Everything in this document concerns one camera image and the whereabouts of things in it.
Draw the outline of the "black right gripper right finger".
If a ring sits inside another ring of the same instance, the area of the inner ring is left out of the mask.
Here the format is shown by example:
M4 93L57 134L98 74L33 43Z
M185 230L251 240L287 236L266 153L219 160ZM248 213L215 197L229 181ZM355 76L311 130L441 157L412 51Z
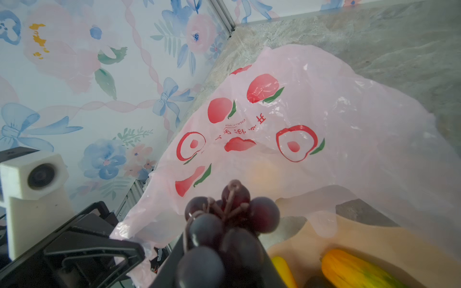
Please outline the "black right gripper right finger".
M264 253L264 264L261 270L261 287L262 288L287 288L281 276L273 265L269 255L261 243Z

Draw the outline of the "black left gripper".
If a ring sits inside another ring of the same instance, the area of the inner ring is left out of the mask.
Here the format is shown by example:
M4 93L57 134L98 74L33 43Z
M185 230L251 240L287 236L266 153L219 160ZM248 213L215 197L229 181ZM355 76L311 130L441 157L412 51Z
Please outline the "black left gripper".
M110 288L145 259L142 246L113 240L118 223L97 202L15 261L1 258L3 288Z

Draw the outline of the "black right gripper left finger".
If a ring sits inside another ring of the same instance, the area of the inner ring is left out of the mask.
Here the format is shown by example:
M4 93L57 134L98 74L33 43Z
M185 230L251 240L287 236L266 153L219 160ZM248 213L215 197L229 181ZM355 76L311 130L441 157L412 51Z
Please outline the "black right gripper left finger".
M176 288L176 273L178 272L178 264L183 256L184 236L181 235L170 255L160 267L156 278L150 285L150 288Z

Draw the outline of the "red yellow mango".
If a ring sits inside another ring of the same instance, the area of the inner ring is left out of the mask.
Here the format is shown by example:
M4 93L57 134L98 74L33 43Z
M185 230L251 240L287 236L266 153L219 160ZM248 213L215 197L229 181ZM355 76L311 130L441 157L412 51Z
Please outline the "red yellow mango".
M288 263L284 258L276 256L271 259L275 269L277 270L280 278L283 280L287 288L298 288L295 278L290 270Z

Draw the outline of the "purple grape bunch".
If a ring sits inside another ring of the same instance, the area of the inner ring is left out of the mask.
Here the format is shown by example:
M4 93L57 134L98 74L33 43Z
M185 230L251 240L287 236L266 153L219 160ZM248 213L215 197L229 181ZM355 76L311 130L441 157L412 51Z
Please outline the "purple grape bunch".
M193 198L185 218L175 287L266 287L263 270L269 261L258 237L279 226L280 211L273 200L252 198L239 180L232 180L220 200Z

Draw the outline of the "pink plastic bag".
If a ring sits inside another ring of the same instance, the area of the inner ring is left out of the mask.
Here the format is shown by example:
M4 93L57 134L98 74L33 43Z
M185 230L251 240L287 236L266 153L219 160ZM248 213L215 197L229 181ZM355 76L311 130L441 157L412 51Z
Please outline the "pink plastic bag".
M266 48L185 123L111 237L146 249L183 230L197 196L239 180L254 197L338 235L336 206L360 199L461 258L461 158L435 117L315 46Z

